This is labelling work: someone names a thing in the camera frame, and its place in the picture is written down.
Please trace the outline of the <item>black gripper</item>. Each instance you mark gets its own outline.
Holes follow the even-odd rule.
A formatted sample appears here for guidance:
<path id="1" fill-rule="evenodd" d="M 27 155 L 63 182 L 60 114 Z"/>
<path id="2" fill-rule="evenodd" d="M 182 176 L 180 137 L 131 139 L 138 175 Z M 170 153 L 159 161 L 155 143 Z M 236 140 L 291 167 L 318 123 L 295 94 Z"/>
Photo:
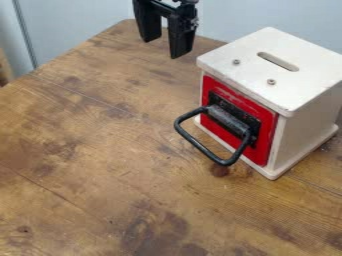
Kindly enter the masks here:
<path id="1" fill-rule="evenodd" d="M 168 17 L 170 54 L 175 59 L 192 50 L 198 28 L 199 0 L 172 0 L 172 6 L 162 0 L 132 0 L 140 37 L 151 42 L 162 36 L 162 16 Z"/>

